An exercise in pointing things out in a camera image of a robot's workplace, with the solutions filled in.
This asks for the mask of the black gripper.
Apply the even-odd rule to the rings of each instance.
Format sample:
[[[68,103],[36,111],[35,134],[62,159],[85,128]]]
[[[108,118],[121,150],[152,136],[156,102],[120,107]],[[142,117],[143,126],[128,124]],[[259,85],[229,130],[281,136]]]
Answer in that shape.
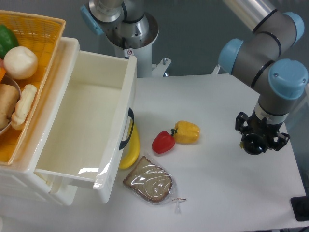
[[[279,133],[277,125],[267,124],[267,118],[260,120],[255,113],[250,117],[244,112],[240,112],[236,117],[235,130],[241,135],[257,134],[261,136],[266,145],[271,145],[275,151],[281,150],[290,140],[287,133]]]

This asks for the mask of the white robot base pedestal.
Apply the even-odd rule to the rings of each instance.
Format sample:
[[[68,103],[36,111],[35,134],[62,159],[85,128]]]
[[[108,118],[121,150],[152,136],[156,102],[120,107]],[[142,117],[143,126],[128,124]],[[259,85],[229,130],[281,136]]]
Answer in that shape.
[[[164,77],[169,58],[153,63],[153,43],[159,35],[156,19],[142,0],[90,0],[80,8],[82,19],[95,35],[105,35],[116,57],[137,58],[138,77]]]

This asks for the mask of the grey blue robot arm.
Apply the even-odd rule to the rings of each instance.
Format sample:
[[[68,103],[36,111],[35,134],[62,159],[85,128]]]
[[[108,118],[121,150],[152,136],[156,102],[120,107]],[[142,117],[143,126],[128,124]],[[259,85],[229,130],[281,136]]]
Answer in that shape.
[[[280,150],[290,136],[280,132],[309,79],[306,67],[281,55],[302,37],[305,25],[292,12],[281,13],[267,0],[227,0],[226,5],[252,31],[245,42],[230,40],[218,63],[224,71],[259,94],[251,116],[241,112],[235,129],[240,146],[251,155]]]

